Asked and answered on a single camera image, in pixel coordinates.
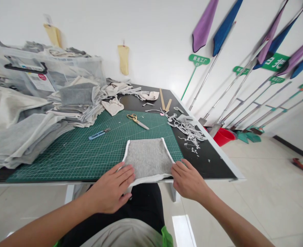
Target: black table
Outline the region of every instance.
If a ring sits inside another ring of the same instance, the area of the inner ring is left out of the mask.
[[[159,91],[158,88],[154,87],[147,87],[141,86],[142,91]],[[181,110],[184,111],[185,115],[192,114],[183,105],[183,103],[174,95],[170,90],[162,90],[163,98],[165,101],[165,105],[167,105],[169,99],[172,99],[172,103],[170,106],[170,110],[168,115],[172,116],[176,113],[178,116],[180,112],[174,110],[174,107],[179,107]],[[121,103],[124,105],[125,110],[132,110],[132,111],[145,111],[150,109],[157,109],[159,110],[161,107],[161,99],[160,96],[156,101],[150,101],[150,103],[154,104],[155,106],[146,105],[142,106],[144,103],[149,101],[141,101],[134,95],[119,95],[121,97]],[[211,136],[206,132],[206,130],[200,125],[197,125],[201,131],[203,131],[204,135],[208,138],[207,140],[201,142],[199,144],[200,149],[197,150],[198,156],[191,151],[191,149],[186,148],[184,145],[186,143],[185,140],[181,138],[186,138],[186,135],[183,134],[177,128],[172,128],[174,135],[177,139],[179,144],[180,150],[185,159],[190,161],[192,165],[199,171],[204,179],[228,179],[228,180],[236,180],[236,179],[244,179],[244,176],[240,173],[240,171],[235,167],[235,165],[229,160],[229,158],[225,155],[222,149],[215,143],[215,141],[211,138]],[[6,179],[15,172],[15,169],[7,169],[2,168],[0,169],[0,185],[17,185],[17,184],[8,184],[6,183]],[[74,184],[75,181],[69,181],[65,184]],[[52,184],[64,184],[63,181],[54,181]]]

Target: person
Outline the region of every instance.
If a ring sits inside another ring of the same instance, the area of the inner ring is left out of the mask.
[[[76,200],[8,236],[0,242],[0,247],[52,247],[56,243],[59,246],[171,246],[171,236],[164,227],[158,185],[140,184],[131,193],[125,193],[135,175],[131,165],[118,171],[123,165],[121,162],[114,166]],[[274,247],[217,197],[187,160],[177,161],[171,171],[178,193],[208,210],[235,246]]]

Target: white floor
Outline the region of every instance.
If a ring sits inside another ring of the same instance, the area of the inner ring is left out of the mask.
[[[208,181],[211,189],[276,247],[303,247],[303,171],[290,163],[300,156],[269,138],[251,144],[233,141],[222,149],[247,181]],[[233,246],[202,206],[185,198],[173,203],[167,184],[160,188],[165,223],[177,246]],[[0,241],[61,206],[65,192],[65,186],[0,187]]]

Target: green cutting mat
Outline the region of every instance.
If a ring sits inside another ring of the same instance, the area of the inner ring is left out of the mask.
[[[126,117],[135,113],[150,130]],[[121,162],[128,140],[163,137],[173,160],[183,158],[167,118],[155,113],[120,111],[111,116],[104,111],[89,128],[76,128],[59,137],[38,156],[32,165],[23,165],[7,182],[95,180]],[[111,128],[111,131],[90,141],[89,136]]]

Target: red bucket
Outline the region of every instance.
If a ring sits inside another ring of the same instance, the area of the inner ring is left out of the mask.
[[[213,138],[216,143],[219,146],[223,146],[226,143],[235,140],[235,136],[233,133],[231,133],[230,131],[224,129],[224,128],[220,128],[219,131],[216,133],[216,135]]]

